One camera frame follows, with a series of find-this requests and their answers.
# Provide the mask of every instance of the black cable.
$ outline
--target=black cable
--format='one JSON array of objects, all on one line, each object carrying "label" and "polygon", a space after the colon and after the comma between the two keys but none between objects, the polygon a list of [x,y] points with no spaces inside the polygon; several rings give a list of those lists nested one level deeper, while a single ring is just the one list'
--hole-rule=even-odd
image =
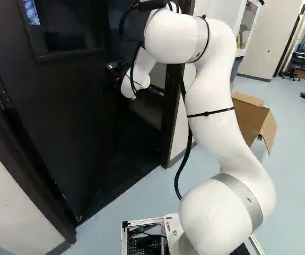
[{"label": "black cable", "polygon": [[[180,77],[180,91],[181,91],[183,100],[185,101],[186,89],[185,89],[185,85],[184,85],[184,81],[183,81],[183,77],[182,77],[180,68],[181,68],[181,65],[179,65],[179,70],[178,70],[178,75]],[[187,141],[187,144],[186,144],[185,154],[184,154],[184,158],[183,158],[183,160],[182,160],[182,162],[181,162],[181,164],[180,164],[180,166],[179,166],[179,168],[176,172],[175,182],[174,182],[175,192],[176,192],[176,195],[177,195],[179,200],[182,200],[182,196],[181,196],[181,194],[179,192],[179,188],[178,188],[179,176],[180,176],[181,172],[183,171],[183,169],[186,165],[186,162],[189,159],[192,142],[193,142],[193,133],[191,131],[190,125],[188,124],[188,141]]]},{"label": "black cable", "polygon": [[131,8],[129,10],[127,10],[126,12],[124,12],[124,14],[120,18],[120,22],[119,22],[119,36],[121,37],[121,39],[123,39],[125,41],[138,41],[136,39],[131,38],[127,34],[125,34],[125,31],[124,31],[124,24],[125,24],[126,18],[128,17],[128,15],[132,11],[136,10],[137,8],[138,8],[137,4],[132,4]]},{"label": "black cable", "polygon": [[137,91],[137,89],[135,87],[135,81],[133,80],[133,69],[134,69],[134,66],[135,66],[135,62],[136,62],[136,58],[137,58],[138,52],[140,51],[140,48],[141,48],[142,44],[143,44],[142,42],[138,43],[137,48],[135,50],[135,53],[133,55],[132,61],[131,61],[130,83],[131,83],[131,88],[132,88],[132,91],[133,91],[134,95],[136,95],[138,91]]},{"label": "black cable", "polygon": [[167,239],[167,237],[165,235],[155,235],[155,234],[149,234],[149,233],[146,233],[146,232],[139,232],[139,233],[140,234],[145,234],[145,235],[148,235],[148,236],[159,236],[159,237]]},{"label": "black cable", "polygon": [[173,2],[176,5],[176,12],[180,13],[180,6],[177,0],[169,0],[168,2]]},{"label": "black cable", "polygon": [[173,12],[173,8],[172,8],[172,4],[170,1],[167,1],[168,7],[170,9],[171,12]]}]

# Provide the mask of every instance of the door frame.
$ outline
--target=door frame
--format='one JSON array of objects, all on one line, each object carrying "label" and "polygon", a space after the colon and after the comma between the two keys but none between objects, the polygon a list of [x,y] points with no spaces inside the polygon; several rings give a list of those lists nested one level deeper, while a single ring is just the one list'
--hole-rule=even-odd
[{"label": "door frame", "polygon": [[[192,14],[195,0],[179,0],[182,12]],[[167,168],[175,131],[178,104],[180,98],[178,68],[167,65],[165,76],[165,103],[163,105],[161,165]],[[0,109],[0,161],[11,174],[25,194],[31,199],[53,227],[63,236],[65,243],[76,242],[78,222],[71,219],[63,209],[62,202],[57,200],[50,187],[38,175],[24,148],[18,143]]]},{"label": "door frame", "polygon": [[31,161],[17,142],[0,111],[0,161],[41,213],[63,236],[65,242],[76,242],[76,226],[66,216],[47,184],[37,174]]}]

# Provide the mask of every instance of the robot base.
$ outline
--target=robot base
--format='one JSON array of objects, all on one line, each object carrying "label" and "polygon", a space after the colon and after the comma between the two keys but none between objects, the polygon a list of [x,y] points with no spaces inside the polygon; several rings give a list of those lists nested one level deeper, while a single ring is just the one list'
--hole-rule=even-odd
[{"label": "robot base", "polygon": [[[198,255],[180,225],[178,214],[123,222],[121,228],[121,255],[130,255],[128,241],[147,231],[154,236],[156,234],[166,236],[167,239],[160,237],[161,255]],[[265,255],[254,235],[251,235],[249,241],[250,247],[252,246],[255,249],[256,254]]]}]

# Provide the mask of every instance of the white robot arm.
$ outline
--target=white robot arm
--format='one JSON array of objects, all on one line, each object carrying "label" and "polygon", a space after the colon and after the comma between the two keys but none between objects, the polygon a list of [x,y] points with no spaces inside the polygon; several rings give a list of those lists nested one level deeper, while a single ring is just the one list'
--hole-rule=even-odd
[{"label": "white robot arm", "polygon": [[[196,66],[196,78],[186,94],[186,112],[197,143],[216,155],[221,170],[184,196],[179,217],[193,254],[229,254],[276,204],[274,185],[245,143],[233,110],[230,73],[236,38],[222,21],[165,7],[150,14],[144,43],[133,72],[137,90],[149,86],[155,61]],[[130,70],[121,91],[134,98],[129,74]]]}]

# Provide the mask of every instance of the black cable tie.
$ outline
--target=black cable tie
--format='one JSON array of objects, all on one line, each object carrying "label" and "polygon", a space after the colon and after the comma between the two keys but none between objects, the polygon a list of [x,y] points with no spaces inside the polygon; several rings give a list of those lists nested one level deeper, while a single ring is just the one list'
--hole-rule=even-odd
[{"label": "black cable tie", "polygon": [[187,117],[188,118],[193,118],[193,117],[209,116],[209,115],[212,115],[212,114],[223,113],[223,112],[231,111],[231,110],[234,110],[234,109],[235,109],[235,107],[230,107],[230,108],[226,108],[226,109],[222,109],[222,110],[214,110],[212,112],[203,112],[203,113],[188,115]]}]

